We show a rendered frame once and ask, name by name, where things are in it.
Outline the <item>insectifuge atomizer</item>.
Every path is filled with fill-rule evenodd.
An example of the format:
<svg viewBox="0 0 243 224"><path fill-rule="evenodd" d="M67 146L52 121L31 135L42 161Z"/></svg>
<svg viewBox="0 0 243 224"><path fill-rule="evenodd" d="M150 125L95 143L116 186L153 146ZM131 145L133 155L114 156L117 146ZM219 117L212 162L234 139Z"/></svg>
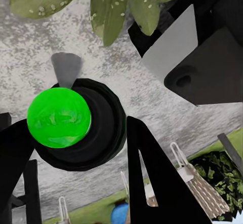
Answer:
<svg viewBox="0 0 243 224"><path fill-rule="evenodd" d="M27 127L39 156L54 168L85 172L107 163L127 147L127 116L106 85L77 78L84 59L52 54L58 80L32 100Z"/></svg>

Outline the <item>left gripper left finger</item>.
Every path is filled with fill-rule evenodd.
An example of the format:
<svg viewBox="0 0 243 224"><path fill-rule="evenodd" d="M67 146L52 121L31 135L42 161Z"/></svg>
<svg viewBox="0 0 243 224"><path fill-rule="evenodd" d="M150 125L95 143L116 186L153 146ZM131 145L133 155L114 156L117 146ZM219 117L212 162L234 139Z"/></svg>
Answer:
<svg viewBox="0 0 243 224"><path fill-rule="evenodd" d="M27 119L0 131L0 216L34 149Z"/></svg>

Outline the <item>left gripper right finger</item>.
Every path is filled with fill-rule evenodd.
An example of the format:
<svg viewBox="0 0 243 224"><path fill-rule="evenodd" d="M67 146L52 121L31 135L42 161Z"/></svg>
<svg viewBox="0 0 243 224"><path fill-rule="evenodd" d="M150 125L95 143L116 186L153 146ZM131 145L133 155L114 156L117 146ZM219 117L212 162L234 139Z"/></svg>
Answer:
<svg viewBox="0 0 243 224"><path fill-rule="evenodd" d="M131 224L212 224L147 125L127 116ZM158 207L146 202L139 150Z"/></svg>

